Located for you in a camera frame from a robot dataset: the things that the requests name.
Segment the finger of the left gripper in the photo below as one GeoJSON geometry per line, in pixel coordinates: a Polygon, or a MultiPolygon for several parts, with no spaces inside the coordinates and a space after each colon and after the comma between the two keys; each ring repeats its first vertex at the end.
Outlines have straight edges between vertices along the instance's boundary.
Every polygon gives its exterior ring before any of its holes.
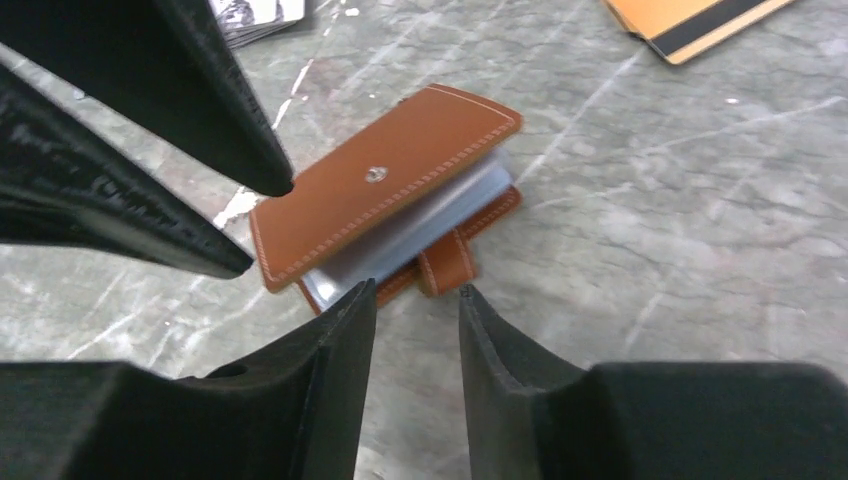
{"type": "Polygon", "coordinates": [[[232,279],[240,245],[74,116],[1,70],[1,241],[232,279]]]}
{"type": "Polygon", "coordinates": [[[293,168],[205,1],[4,1],[1,42],[260,194],[293,168]]]}

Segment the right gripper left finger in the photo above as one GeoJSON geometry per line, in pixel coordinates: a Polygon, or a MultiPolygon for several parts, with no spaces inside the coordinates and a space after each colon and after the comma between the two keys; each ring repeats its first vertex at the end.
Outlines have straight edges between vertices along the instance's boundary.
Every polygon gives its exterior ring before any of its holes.
{"type": "Polygon", "coordinates": [[[125,362],[1,367],[5,479],[350,479],[376,286],[205,377],[125,362]]]}

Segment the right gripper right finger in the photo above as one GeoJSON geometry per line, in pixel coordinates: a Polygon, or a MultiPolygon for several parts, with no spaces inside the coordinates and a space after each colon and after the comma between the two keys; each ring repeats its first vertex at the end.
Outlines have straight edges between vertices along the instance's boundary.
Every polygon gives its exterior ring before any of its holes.
{"type": "Polygon", "coordinates": [[[796,362],[581,369],[461,289],[475,479],[843,479],[847,387],[796,362]]]}

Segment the silver credit card stack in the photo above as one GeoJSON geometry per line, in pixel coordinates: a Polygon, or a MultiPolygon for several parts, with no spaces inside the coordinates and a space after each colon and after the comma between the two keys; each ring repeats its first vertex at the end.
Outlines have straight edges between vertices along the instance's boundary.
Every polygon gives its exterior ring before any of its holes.
{"type": "Polygon", "coordinates": [[[304,0],[209,0],[227,45],[238,48],[306,17],[304,0]]]}

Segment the brown leather card holder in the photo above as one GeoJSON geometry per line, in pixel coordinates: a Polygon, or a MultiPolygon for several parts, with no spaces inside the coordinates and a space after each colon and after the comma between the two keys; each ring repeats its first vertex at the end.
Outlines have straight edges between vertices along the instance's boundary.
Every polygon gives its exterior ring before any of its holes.
{"type": "Polygon", "coordinates": [[[472,281],[473,238],[522,200],[503,149],[521,126],[516,110],[441,84],[401,100],[251,211],[266,289],[297,285],[323,312],[363,280],[379,305],[472,281]]]}

